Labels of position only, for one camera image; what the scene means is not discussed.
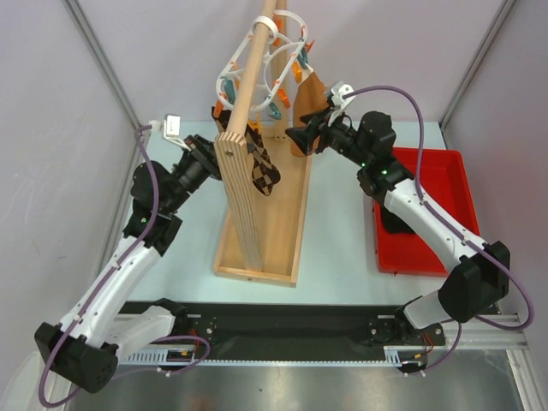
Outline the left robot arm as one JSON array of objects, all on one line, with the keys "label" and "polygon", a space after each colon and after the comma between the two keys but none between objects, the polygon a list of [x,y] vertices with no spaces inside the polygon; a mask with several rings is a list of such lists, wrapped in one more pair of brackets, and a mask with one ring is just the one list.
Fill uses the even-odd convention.
[{"label": "left robot arm", "polygon": [[113,256],[90,289],[57,324],[42,323],[34,340],[45,362],[39,400],[46,407],[50,372],[88,393],[102,390],[118,364],[146,345],[198,340],[188,310],[168,299],[153,302],[128,324],[114,320],[140,280],[166,254],[182,220],[181,206],[208,178],[220,179],[211,141],[195,134],[183,141],[182,157],[172,169],[147,158],[133,173],[132,212]]}]

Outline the brown argyle sock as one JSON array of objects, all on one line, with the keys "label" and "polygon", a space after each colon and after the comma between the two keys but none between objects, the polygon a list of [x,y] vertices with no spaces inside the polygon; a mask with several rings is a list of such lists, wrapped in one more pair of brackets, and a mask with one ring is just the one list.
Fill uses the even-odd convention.
[{"label": "brown argyle sock", "polygon": [[211,108],[211,118],[217,126],[219,133],[225,132],[229,124],[231,110],[216,110],[214,106]]}]

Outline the white round clip hanger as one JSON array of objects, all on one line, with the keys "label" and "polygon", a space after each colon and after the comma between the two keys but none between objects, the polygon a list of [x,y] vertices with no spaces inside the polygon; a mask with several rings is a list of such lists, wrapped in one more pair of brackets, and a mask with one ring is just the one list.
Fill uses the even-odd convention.
[{"label": "white round clip hanger", "polygon": [[[276,103],[281,112],[282,109],[291,107],[285,86],[286,77],[291,75],[296,83],[301,82],[302,70],[311,66],[308,52],[313,46],[313,42],[308,40],[306,22],[296,13],[276,9],[270,19],[258,17],[253,21],[254,25],[259,23],[269,28],[269,37],[264,54],[259,60],[256,96],[253,97],[249,109],[252,115],[263,111],[269,113],[271,101]],[[234,108],[244,74],[242,63],[249,56],[253,34],[254,30],[250,29],[216,80],[216,110]]]}]

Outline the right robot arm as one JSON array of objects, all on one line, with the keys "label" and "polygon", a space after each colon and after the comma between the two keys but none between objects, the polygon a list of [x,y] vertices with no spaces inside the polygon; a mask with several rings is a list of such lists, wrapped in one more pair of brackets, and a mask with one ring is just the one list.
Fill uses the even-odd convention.
[{"label": "right robot arm", "polygon": [[416,343],[426,328],[449,320],[466,323],[509,293],[509,249],[492,244],[459,224],[434,199],[426,196],[418,176],[394,155],[396,132],[390,116],[369,111],[353,128],[331,109],[301,118],[302,126],[285,134],[305,155],[326,147],[359,166],[362,191],[402,220],[438,257],[448,273],[439,290],[401,307],[396,336]]}]

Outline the brown orange sock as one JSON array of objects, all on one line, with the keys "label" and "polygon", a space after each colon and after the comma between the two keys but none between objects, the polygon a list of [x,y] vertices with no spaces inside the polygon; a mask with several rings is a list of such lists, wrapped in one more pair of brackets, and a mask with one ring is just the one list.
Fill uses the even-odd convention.
[{"label": "brown orange sock", "polygon": [[330,92],[331,85],[326,86],[311,66],[304,68],[293,103],[293,126],[304,127],[306,123],[301,120],[302,116],[327,108]]}]

